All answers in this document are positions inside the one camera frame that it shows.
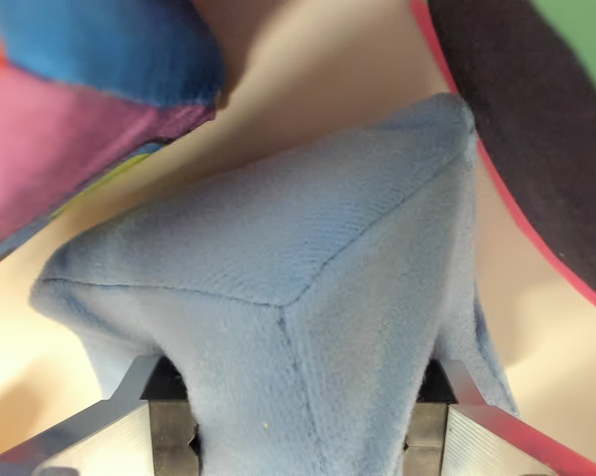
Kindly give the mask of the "black silver gripper right finger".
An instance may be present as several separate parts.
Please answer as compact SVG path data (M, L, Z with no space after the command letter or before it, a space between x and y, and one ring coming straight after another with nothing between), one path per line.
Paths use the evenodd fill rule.
M404 473L596 476L596 463L489 405L462 362L432 360L404 443Z

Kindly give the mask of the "black silver gripper left finger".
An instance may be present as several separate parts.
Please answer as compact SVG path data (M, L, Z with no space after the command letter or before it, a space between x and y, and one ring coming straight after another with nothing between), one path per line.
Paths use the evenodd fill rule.
M0 454L0 475L198 475L198 426L165 356L137 358L107 400Z

